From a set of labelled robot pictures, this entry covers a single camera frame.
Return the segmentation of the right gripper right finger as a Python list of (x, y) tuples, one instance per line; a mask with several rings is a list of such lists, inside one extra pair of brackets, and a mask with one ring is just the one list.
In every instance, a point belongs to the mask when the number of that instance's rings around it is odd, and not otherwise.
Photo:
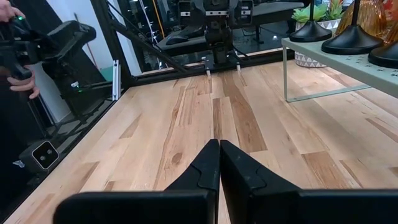
[(396, 189), (301, 189), (231, 142), (220, 147), (231, 223), (397, 224)]

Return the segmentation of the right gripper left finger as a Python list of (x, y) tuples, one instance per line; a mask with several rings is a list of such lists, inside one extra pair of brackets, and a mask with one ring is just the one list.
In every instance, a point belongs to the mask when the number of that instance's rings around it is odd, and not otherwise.
[(84, 192), (63, 200), (55, 224), (216, 223), (220, 145), (209, 140), (185, 171), (163, 191)]

